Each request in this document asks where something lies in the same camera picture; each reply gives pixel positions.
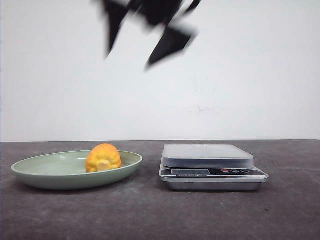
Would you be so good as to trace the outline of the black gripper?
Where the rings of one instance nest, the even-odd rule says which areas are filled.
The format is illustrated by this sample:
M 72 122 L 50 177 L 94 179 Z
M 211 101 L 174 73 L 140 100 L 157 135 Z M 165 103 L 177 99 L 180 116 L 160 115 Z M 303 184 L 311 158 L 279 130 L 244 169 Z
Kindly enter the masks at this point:
M 128 12 L 143 15 L 148 24 L 169 24 L 183 5 L 182 0 L 102 0 L 103 13 L 107 16 L 107 58 L 113 50 L 122 22 Z M 199 35 L 197 28 L 167 26 L 145 63 L 146 73 L 161 61 L 185 52 Z

